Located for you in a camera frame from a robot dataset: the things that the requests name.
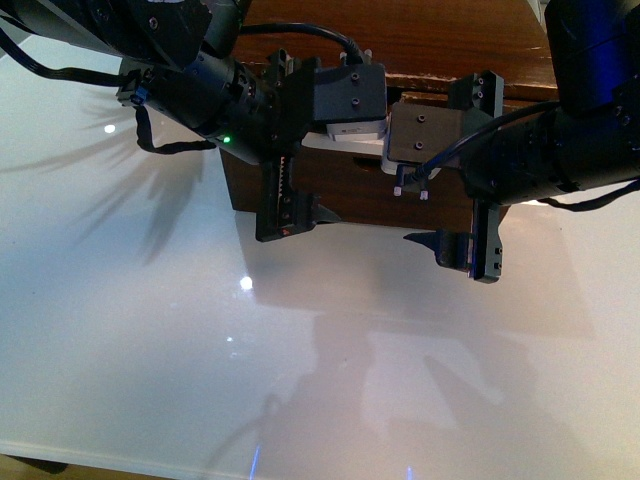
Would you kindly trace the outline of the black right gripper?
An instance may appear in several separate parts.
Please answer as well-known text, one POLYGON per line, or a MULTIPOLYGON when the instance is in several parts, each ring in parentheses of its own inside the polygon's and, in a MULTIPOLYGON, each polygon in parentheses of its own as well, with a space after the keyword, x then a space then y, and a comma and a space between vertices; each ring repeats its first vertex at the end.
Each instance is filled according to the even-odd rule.
MULTIPOLYGON (((492 71, 456 80, 448 93, 454 87, 470 87, 472 84, 480 86, 486 98, 481 107, 462 110, 465 112, 464 136, 478 131, 503 113, 504 80, 492 71)), ((480 135, 463 146, 456 156, 465 192, 473 199, 471 234, 438 229, 404 236, 405 240, 430 249, 439 266, 469 269, 470 278, 487 284, 499 280, 503 263, 503 245, 499 237, 501 207, 489 200, 489 175, 480 171, 488 159, 491 139, 490 133, 480 135)))

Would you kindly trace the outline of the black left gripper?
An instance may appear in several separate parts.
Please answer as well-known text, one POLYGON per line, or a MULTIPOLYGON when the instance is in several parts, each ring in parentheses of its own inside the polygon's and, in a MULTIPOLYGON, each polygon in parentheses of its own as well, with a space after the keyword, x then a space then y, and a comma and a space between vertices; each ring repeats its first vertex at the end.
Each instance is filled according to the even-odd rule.
POLYGON ((340 222, 313 193, 293 186, 294 158, 313 120, 315 59, 302 61, 279 49, 269 57, 266 79, 275 88, 277 118, 261 164, 257 240, 270 242, 340 222))

